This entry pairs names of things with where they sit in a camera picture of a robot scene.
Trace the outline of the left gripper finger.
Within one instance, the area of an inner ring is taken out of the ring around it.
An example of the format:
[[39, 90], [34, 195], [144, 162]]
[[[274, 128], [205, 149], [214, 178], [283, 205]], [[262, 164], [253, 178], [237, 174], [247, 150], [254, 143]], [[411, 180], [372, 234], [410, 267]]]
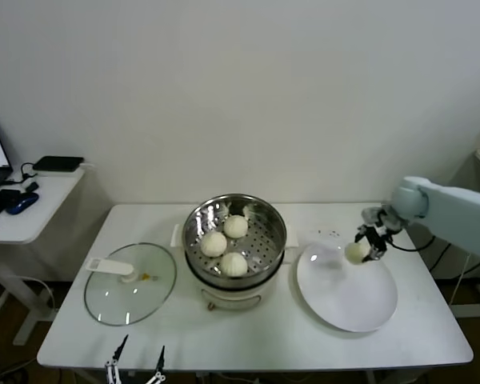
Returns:
[[165, 347], [162, 347], [158, 361], [155, 367], [155, 372], [151, 378], [147, 381], [147, 384], [162, 384], [166, 380], [164, 373], [164, 364], [165, 364]]
[[124, 337], [121, 344], [114, 351], [112, 358], [105, 363], [107, 384], [122, 384], [121, 374], [118, 367], [118, 361], [122, 355], [127, 339], [128, 339], [128, 335]]

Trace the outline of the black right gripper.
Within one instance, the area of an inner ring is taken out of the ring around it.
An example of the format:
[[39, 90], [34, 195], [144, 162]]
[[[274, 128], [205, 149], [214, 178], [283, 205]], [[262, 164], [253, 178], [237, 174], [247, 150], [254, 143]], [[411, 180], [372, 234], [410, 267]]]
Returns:
[[368, 241], [370, 248], [368, 249], [366, 256], [363, 257], [362, 263], [380, 260], [387, 251], [385, 239], [378, 234], [375, 227], [360, 225], [358, 232], [354, 237], [354, 241], [359, 243], [364, 238]]

